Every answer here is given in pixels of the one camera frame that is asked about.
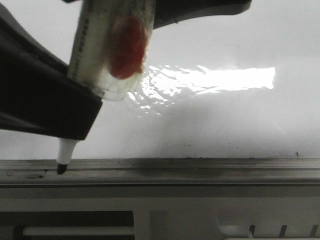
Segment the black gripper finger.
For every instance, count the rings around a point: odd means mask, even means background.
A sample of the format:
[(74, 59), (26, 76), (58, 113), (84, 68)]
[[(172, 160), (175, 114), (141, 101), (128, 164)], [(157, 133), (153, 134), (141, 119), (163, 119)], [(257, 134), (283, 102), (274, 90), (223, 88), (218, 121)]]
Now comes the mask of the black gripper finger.
[(238, 15), (247, 11), (251, 3), (250, 0), (84, 0), (77, 27), (96, 12), (117, 17), (137, 16), (158, 29), (189, 19)]
[(0, 8), (0, 127), (84, 140), (102, 100), (67, 77), (68, 66)]

